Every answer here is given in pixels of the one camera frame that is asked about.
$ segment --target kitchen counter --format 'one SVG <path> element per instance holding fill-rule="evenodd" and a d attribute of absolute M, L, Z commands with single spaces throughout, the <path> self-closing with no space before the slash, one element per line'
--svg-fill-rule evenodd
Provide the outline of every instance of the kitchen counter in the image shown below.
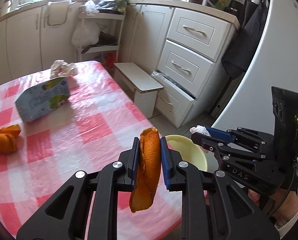
<path fill-rule="evenodd" d="M 236 16 L 226 13 L 224 11 L 220 11 L 218 9 L 208 7 L 201 4 L 183 2 L 183 1 L 175 1 L 175 0 L 127 0 L 128 4 L 156 4 L 156 5 L 164 5 L 164 6 L 173 6 L 184 8 L 188 10 L 193 10 L 197 12 L 202 12 L 205 14 L 209 14 L 211 16 L 217 17 L 219 19 L 225 20 L 227 22 L 232 23 L 237 30 L 240 28 L 240 24 Z"/>
<path fill-rule="evenodd" d="M 63 1 L 63 0 L 42 0 L 42 1 L 32 2 L 32 3 L 28 3 L 28 4 L 25 4 L 25 5 L 19 6 L 17 9 L 15 9 L 15 10 L 1 16 L 0 17 L 0 22 L 3 21 L 4 19 L 7 19 L 10 16 L 13 16 L 13 15 L 17 14 L 17 13 L 47 5 L 49 2 L 59 2 L 59 1 Z M 71 0 L 71 1 L 73 1 L 73 2 L 74 1 L 86 2 L 88 0 Z"/>
<path fill-rule="evenodd" d="M 20 6 L 17 9 L 1 16 L 0 22 L 10 16 L 17 14 L 17 13 L 20 13 L 20 12 L 23 12 L 26 10 L 30 10 L 30 9 L 33 9 L 36 7 L 47 5 L 49 2 L 58 2 L 58 1 L 63 1 L 63 0 L 42 0 L 42 1 L 37 1 L 37 2 L 33 2 L 33 3 L 29 3 L 26 5 Z M 87 0 L 72 0 L 72 1 L 86 2 Z M 127 3 L 128 4 L 132 4 L 132 3 L 135 3 L 135 4 L 156 4 L 156 5 L 174 6 L 174 7 L 189 9 L 189 10 L 209 14 L 211 16 L 214 16 L 219 19 L 230 22 L 235 26 L 235 28 L 237 30 L 240 28 L 240 24 L 239 24 L 236 16 L 226 13 L 224 11 L 220 11 L 215 8 L 201 5 L 201 4 L 189 3 L 189 2 L 183 2 L 183 1 L 175 1 L 175 0 L 127 0 Z"/>

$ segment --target white shelf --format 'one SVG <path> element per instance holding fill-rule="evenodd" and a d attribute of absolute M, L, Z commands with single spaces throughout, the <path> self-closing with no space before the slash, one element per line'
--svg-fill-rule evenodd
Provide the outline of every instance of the white shelf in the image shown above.
<path fill-rule="evenodd" d="M 86 13 L 79 13 L 79 19 L 111 19 L 111 20 L 124 20 L 125 16 L 122 14 L 112 13 L 95 13 L 94 16 L 89 16 Z"/>
<path fill-rule="evenodd" d="M 90 48 L 85 54 L 87 54 L 87 53 L 93 53 L 93 52 L 118 50 L 119 47 L 120 47 L 120 45 L 93 47 L 93 48 Z M 80 49 L 80 48 L 76 48 L 76 50 L 78 51 L 78 53 L 81 53 L 83 51 L 83 49 Z"/>

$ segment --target pink checkered tablecloth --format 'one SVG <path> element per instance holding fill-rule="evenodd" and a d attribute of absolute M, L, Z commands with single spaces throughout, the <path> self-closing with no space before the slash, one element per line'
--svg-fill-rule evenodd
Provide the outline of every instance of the pink checkered tablecloth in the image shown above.
<path fill-rule="evenodd" d="M 77 64 L 68 78 L 69 103 L 23 123 L 14 102 L 49 79 L 41 71 L 0 86 L 0 127 L 19 123 L 18 151 L 0 154 L 0 221 L 16 235 L 27 219 L 76 171 L 100 171 L 132 147 L 150 122 L 96 61 Z M 180 192 L 168 192 L 161 175 L 153 206 L 131 213 L 130 193 L 119 192 L 118 239 L 161 239 L 181 218 Z"/>

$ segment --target orange peel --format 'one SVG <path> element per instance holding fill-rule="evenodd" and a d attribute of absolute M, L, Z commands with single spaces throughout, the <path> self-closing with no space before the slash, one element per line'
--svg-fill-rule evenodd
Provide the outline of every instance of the orange peel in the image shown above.
<path fill-rule="evenodd" d="M 156 128 L 147 128 L 140 134 L 139 151 L 137 183 L 129 200 L 132 213 L 151 207 L 157 191 L 161 172 L 161 149 Z"/>
<path fill-rule="evenodd" d="M 0 133 L 12 134 L 15 138 L 19 136 L 20 132 L 21 132 L 21 129 L 18 124 L 0 128 Z"/>
<path fill-rule="evenodd" d="M 9 154 L 17 150 L 15 137 L 10 133 L 0 133 L 0 153 Z"/>

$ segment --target step stool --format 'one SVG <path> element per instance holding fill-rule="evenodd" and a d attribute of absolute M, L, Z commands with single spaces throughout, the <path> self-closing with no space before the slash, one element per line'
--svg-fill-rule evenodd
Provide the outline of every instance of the step stool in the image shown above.
<path fill-rule="evenodd" d="M 134 104 L 146 118 L 153 115 L 157 93 L 163 86 L 134 63 L 115 63 L 117 67 L 113 78 L 122 80 L 133 91 Z"/>

